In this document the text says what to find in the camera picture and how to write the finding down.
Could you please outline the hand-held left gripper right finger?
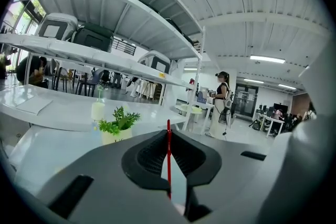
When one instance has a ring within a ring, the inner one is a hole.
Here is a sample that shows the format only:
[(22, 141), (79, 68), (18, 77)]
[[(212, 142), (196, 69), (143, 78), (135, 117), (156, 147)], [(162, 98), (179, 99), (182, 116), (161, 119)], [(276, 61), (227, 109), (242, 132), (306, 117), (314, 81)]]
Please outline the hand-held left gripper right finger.
[(186, 177), (184, 215), (167, 224), (276, 224), (269, 188), (257, 173), (265, 150), (184, 131), (172, 131), (172, 155)]

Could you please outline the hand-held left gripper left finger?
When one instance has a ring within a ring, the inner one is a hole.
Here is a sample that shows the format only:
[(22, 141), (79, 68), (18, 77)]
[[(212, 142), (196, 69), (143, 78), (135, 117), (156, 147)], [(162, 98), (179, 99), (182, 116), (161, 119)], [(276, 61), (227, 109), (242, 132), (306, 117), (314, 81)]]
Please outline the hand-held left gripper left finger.
[(166, 132), (97, 147), (44, 184), (38, 199), (70, 224), (188, 224), (161, 171)]

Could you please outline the black double door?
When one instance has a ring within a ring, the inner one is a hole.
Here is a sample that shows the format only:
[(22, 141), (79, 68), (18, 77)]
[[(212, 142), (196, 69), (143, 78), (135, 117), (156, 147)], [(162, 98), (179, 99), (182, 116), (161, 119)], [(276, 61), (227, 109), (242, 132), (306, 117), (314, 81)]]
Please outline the black double door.
[(257, 86), (236, 84), (234, 94), (235, 114), (245, 120), (252, 120), (258, 97)]

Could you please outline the red thin rod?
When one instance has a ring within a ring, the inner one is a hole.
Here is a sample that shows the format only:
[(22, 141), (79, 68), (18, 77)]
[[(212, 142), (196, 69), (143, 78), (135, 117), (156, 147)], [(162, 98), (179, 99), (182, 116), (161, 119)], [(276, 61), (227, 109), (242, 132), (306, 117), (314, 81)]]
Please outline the red thin rod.
[(168, 192), (169, 199), (171, 199), (171, 125), (170, 120), (167, 121), (167, 181), (169, 182), (170, 190)]

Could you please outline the white paper sheet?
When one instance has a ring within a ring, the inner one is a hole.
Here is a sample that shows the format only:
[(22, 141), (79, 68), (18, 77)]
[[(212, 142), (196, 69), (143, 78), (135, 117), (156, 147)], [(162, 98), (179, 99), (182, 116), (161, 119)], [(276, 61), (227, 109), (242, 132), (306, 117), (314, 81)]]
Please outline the white paper sheet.
[(21, 104), (16, 109), (33, 115), (38, 115), (41, 110), (52, 103), (51, 99), (33, 97)]

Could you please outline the white appliance with dark window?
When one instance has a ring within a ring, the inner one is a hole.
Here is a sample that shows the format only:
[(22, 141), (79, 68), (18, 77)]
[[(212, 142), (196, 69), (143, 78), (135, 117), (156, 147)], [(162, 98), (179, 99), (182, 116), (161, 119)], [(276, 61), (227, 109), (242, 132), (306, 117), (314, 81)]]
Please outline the white appliance with dark window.
[(64, 13), (51, 13), (46, 15), (39, 25), (36, 36), (68, 40), (77, 29), (78, 20), (75, 16)]
[(138, 63), (167, 74), (169, 73), (171, 67), (170, 59), (167, 56), (155, 50), (151, 50), (145, 53), (138, 60)]

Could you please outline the dark plastic chair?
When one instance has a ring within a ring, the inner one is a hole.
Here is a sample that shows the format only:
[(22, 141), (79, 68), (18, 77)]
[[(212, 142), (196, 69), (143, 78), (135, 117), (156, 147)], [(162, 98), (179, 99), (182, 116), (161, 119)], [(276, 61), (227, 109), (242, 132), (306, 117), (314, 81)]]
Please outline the dark plastic chair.
[(88, 79), (87, 75), (85, 75), (83, 79), (79, 79), (75, 94), (81, 95), (82, 90), (84, 90), (85, 96), (93, 96), (96, 86), (100, 83), (103, 72), (103, 69), (97, 69), (92, 73), (92, 77), (90, 79)]

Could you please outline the black hard case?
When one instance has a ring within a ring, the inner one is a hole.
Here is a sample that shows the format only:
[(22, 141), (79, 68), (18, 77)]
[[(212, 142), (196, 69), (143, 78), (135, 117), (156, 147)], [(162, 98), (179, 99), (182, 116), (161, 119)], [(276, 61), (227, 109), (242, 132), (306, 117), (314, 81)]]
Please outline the black hard case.
[(86, 47), (111, 52), (113, 31), (92, 23), (84, 23), (73, 33), (71, 42)]

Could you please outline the white metal shelf rack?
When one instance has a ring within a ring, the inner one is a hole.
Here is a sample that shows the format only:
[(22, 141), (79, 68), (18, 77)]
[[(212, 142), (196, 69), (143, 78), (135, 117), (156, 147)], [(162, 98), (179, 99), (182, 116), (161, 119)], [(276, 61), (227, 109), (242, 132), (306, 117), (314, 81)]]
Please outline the white metal shelf rack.
[[(80, 23), (109, 29), (115, 37), (147, 50), (156, 50), (172, 61), (201, 58), (186, 38), (201, 34), (202, 28), (181, 0), (38, 1), (47, 14), (67, 14), (76, 17)], [(29, 51), (34, 56), (101, 67), (165, 86), (188, 87), (187, 82), (134, 60), (56, 38), (0, 34), (0, 43)]]

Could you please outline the blue box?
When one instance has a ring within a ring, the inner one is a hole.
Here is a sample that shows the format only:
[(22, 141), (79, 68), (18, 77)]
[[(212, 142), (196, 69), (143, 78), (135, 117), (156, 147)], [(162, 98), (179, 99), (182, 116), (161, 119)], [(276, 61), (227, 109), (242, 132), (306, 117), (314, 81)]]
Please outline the blue box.
[(208, 96), (207, 90), (199, 91), (197, 96), (197, 102), (203, 104), (207, 103), (207, 96)]

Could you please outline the small potted green plant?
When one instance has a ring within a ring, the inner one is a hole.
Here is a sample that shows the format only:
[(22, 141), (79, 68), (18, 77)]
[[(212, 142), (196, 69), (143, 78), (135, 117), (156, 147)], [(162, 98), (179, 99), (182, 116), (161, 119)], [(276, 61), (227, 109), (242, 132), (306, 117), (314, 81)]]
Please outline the small potted green plant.
[(102, 144), (108, 145), (132, 137), (132, 127), (140, 119), (140, 113), (126, 112), (123, 106), (113, 112), (114, 121), (101, 119), (98, 127), (101, 132)]

